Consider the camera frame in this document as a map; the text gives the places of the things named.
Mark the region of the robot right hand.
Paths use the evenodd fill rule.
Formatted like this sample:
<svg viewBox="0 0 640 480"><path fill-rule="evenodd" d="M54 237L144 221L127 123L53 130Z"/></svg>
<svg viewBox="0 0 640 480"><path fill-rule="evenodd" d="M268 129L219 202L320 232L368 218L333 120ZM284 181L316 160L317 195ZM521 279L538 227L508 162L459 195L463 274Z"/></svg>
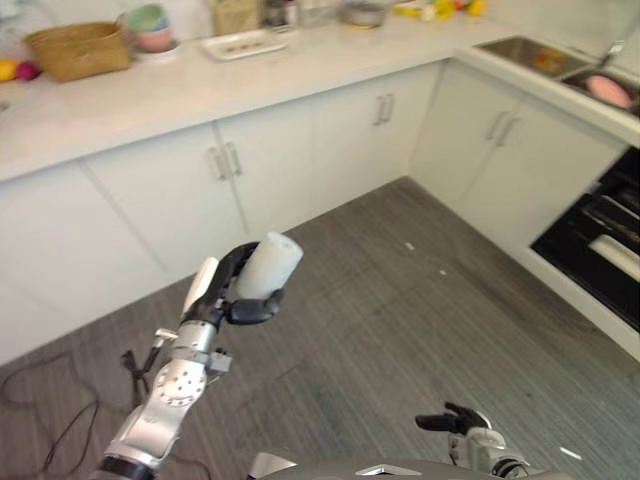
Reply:
<svg viewBox="0 0 640 480"><path fill-rule="evenodd" d="M416 415L416 425L431 432L467 435L473 428L491 429L490 420L479 411L453 402L444 403L445 411L434 415Z"/></svg>

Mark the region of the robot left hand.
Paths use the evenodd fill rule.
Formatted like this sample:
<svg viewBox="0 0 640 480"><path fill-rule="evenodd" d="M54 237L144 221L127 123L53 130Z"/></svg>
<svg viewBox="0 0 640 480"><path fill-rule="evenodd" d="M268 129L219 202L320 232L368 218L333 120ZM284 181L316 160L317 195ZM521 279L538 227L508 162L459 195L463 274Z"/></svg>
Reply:
<svg viewBox="0 0 640 480"><path fill-rule="evenodd" d="M250 256L258 247L257 242L249 242L235 247L218 263L210 280L204 283L204 293L182 314L180 324L202 321L220 327L226 320L231 325L255 325L266 322L281 309L284 289L276 289L266 299L226 299L231 280L243 272Z"/></svg>

